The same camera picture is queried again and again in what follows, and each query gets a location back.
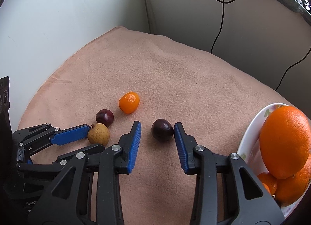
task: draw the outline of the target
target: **pink blanket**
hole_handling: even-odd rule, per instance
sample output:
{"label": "pink blanket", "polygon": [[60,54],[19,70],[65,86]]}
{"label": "pink blanket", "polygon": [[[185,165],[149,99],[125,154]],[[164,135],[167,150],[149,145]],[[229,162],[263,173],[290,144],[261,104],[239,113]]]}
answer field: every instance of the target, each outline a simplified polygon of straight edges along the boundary
{"label": "pink blanket", "polygon": [[[137,92],[141,103],[136,112],[125,115],[118,101],[129,91]],[[136,167],[132,174],[120,175],[125,224],[186,225],[195,177],[181,169],[174,139],[167,143],[153,139],[152,123],[158,118],[172,125],[181,121],[199,144],[228,155],[237,151],[254,116],[274,102],[288,104],[269,87],[210,53],[164,36],[117,27],[81,48],[42,85],[19,128],[46,122],[61,129],[91,125],[96,123],[96,113],[106,108],[115,118],[111,146],[130,131],[133,121],[140,121]],[[57,156],[87,145],[87,139],[52,145],[32,158],[50,164]]]}

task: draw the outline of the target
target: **small orange fruit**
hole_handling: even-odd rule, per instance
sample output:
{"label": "small orange fruit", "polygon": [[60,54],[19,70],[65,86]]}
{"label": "small orange fruit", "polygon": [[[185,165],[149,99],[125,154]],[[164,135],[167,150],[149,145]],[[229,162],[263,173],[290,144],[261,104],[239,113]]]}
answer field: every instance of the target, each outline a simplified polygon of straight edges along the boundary
{"label": "small orange fruit", "polygon": [[262,183],[262,184],[263,184],[263,186],[265,187],[265,189],[267,190],[267,192],[268,192],[269,194],[271,194],[269,187],[268,187],[265,183]]}
{"label": "small orange fruit", "polygon": [[271,173],[268,173],[268,172],[263,172],[263,173],[259,174],[257,177],[259,178],[261,183],[268,186],[271,195],[273,195],[276,191],[277,179],[275,177],[273,177]]}
{"label": "small orange fruit", "polygon": [[126,114],[133,113],[138,105],[139,96],[136,92],[128,92],[119,100],[119,107]]}
{"label": "small orange fruit", "polygon": [[311,147],[307,117],[297,108],[283,106],[263,124],[259,144],[262,160],[277,179],[293,176],[304,167]]}
{"label": "small orange fruit", "polygon": [[298,200],[307,189],[311,179],[311,155],[305,166],[294,177],[278,179],[275,192],[275,200],[281,205],[288,206]]}

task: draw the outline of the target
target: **white wall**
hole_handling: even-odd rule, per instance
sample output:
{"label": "white wall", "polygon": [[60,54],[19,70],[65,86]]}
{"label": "white wall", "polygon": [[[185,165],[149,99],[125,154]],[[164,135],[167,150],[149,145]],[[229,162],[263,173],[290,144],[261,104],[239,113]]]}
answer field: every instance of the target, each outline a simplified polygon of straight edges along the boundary
{"label": "white wall", "polygon": [[5,0],[0,78],[10,77],[12,130],[41,84],[68,57],[118,25],[148,33],[144,0]]}
{"label": "white wall", "polygon": [[[221,22],[215,0],[148,0],[151,32],[210,52]],[[213,54],[275,89],[311,47],[311,27],[276,0],[225,5]],[[290,69],[278,92],[311,117],[311,55]]]}

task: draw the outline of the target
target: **plate of oranges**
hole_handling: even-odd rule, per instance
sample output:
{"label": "plate of oranges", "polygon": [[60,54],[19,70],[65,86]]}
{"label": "plate of oranges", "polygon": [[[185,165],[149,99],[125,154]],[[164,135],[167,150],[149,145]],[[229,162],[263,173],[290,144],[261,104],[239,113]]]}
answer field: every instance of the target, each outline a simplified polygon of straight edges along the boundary
{"label": "plate of oranges", "polygon": [[287,218],[311,181],[311,129],[297,108],[274,103],[248,126],[237,153],[248,164]]}

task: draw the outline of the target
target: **plate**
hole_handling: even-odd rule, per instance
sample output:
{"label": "plate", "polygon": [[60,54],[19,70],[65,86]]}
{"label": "plate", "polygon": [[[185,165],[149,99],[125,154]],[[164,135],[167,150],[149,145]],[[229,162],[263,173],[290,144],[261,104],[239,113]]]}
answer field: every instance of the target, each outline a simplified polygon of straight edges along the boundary
{"label": "plate", "polygon": [[[263,163],[260,153],[259,147],[260,129],[263,123],[265,122],[266,118],[269,116],[269,114],[282,106],[287,105],[283,103],[274,103],[262,109],[251,121],[250,125],[245,131],[245,134],[238,148],[237,153],[240,155],[241,158],[243,158],[243,160],[248,164],[248,166],[253,170],[253,172],[256,175],[259,175],[262,172],[268,172],[267,168],[265,167],[265,164]],[[303,198],[303,196],[304,194],[301,196],[299,200],[297,200],[290,206],[281,208],[285,219],[291,214],[291,212],[293,212],[293,210],[296,208],[296,206]]]}

